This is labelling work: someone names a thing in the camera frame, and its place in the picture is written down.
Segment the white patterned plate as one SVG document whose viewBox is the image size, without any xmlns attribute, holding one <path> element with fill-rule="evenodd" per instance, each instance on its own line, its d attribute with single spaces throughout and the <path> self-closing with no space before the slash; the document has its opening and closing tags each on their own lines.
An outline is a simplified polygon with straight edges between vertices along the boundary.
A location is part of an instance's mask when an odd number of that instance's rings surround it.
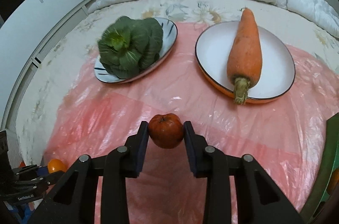
<svg viewBox="0 0 339 224">
<path fill-rule="evenodd" d="M 169 56 L 171 50 L 174 48 L 174 44 L 176 42 L 178 36 L 178 28 L 174 22 L 166 18 L 154 18 L 160 24 L 160 27 L 163 31 L 162 35 L 162 46 L 159 51 L 158 57 L 153 62 L 153 64 L 149 65 L 146 69 L 141 70 L 138 74 L 131 76 L 130 78 L 120 78 L 115 74 L 110 74 L 107 71 L 107 68 L 101 63 L 101 57 L 98 56 L 95 65 L 94 65 L 94 73 L 95 77 L 104 83 L 127 83 L 135 81 L 143 76 L 146 76 L 148 73 L 154 71 L 160 64 L 164 62 L 164 60 Z"/>
</svg>

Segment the green rectangular tray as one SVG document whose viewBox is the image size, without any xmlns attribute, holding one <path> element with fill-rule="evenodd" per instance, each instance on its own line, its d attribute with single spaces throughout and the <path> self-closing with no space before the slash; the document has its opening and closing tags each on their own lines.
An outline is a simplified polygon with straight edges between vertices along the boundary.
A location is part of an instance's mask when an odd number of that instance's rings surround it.
<svg viewBox="0 0 339 224">
<path fill-rule="evenodd" d="M 305 223 L 311 223 L 325 207 L 330 195 L 327 192 L 332 172 L 338 168 L 338 113 L 326 121 L 325 145 L 321 164 L 312 190 L 300 216 Z"/>
</svg>

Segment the small orange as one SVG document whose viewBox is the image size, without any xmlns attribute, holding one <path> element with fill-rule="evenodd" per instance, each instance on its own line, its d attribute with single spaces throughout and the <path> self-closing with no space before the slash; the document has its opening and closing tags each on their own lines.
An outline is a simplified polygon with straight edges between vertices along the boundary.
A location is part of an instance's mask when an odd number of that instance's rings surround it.
<svg viewBox="0 0 339 224">
<path fill-rule="evenodd" d="M 58 171 L 66 172 L 67 171 L 67 166 L 59 159 L 52 159 L 48 162 L 48 172 L 54 173 Z"/>
</svg>

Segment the red fruit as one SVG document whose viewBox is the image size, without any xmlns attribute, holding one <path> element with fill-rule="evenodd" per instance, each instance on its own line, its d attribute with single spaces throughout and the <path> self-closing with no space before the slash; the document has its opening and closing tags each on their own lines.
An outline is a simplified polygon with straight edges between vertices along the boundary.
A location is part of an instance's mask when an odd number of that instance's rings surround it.
<svg viewBox="0 0 339 224">
<path fill-rule="evenodd" d="M 148 131 L 152 141 L 163 149 L 176 148 L 184 137 L 181 119 L 173 113 L 153 116 Z"/>
</svg>

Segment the orange rimmed white plate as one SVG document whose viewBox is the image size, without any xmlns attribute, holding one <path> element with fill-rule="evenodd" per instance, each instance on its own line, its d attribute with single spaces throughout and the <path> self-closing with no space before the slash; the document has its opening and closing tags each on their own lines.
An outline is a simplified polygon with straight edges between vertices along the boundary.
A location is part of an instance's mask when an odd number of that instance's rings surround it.
<svg viewBox="0 0 339 224">
<path fill-rule="evenodd" d="M 233 98 L 234 86 L 226 75 L 226 64 L 236 36 L 238 22 L 221 22 L 204 30 L 195 44 L 195 58 L 208 82 Z M 274 34 L 258 27 L 263 66 L 246 103 L 264 104 L 286 94 L 295 81 L 295 64 L 287 46 Z"/>
</svg>

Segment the green leafy vegetable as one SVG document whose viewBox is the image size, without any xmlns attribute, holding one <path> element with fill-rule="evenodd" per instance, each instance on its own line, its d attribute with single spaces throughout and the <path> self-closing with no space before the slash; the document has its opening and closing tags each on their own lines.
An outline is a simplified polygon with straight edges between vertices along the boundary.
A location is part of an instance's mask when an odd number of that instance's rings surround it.
<svg viewBox="0 0 339 224">
<path fill-rule="evenodd" d="M 98 41 L 100 62 L 120 79 L 139 75 L 160 58 L 163 29 L 154 18 L 122 16 L 103 32 Z"/>
</svg>

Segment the pink plastic sheet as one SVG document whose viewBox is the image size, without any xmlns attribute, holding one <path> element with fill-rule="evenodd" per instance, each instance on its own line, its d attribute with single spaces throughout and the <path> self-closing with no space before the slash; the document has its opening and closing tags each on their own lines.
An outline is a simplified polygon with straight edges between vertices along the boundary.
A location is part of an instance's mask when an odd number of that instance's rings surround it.
<svg viewBox="0 0 339 224">
<path fill-rule="evenodd" d="M 131 83 L 110 84 L 94 75 L 93 51 L 63 98 L 44 152 L 67 165 L 79 156 L 106 155 L 155 115 L 176 114 L 225 154 L 254 156 L 300 210 L 314 184 L 326 137 L 326 121 L 338 112 L 338 75 L 309 53 L 290 46 L 292 88 L 266 104 L 236 105 L 204 77 L 195 60 L 202 29 L 178 24 L 166 60 Z"/>
</svg>

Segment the orange carrot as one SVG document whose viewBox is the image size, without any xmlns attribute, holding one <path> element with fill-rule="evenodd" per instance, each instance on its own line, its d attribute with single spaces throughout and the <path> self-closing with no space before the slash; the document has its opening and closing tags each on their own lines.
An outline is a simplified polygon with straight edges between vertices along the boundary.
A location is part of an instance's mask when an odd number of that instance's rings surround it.
<svg viewBox="0 0 339 224">
<path fill-rule="evenodd" d="M 263 57 L 258 26 L 253 12 L 245 8 L 233 41 L 226 74 L 234 86 L 234 102 L 243 105 L 248 91 L 258 83 L 263 66 Z"/>
</svg>

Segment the large orange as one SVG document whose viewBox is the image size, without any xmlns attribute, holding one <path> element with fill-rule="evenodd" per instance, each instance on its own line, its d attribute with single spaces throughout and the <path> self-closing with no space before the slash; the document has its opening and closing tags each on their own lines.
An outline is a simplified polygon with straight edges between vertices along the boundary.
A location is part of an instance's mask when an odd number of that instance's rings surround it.
<svg viewBox="0 0 339 224">
<path fill-rule="evenodd" d="M 327 189 L 326 189 L 329 195 L 331 195 L 334 192 L 334 189 L 338 181 L 339 181 L 339 168 L 336 168 L 331 174 L 331 177 L 330 177 Z"/>
</svg>

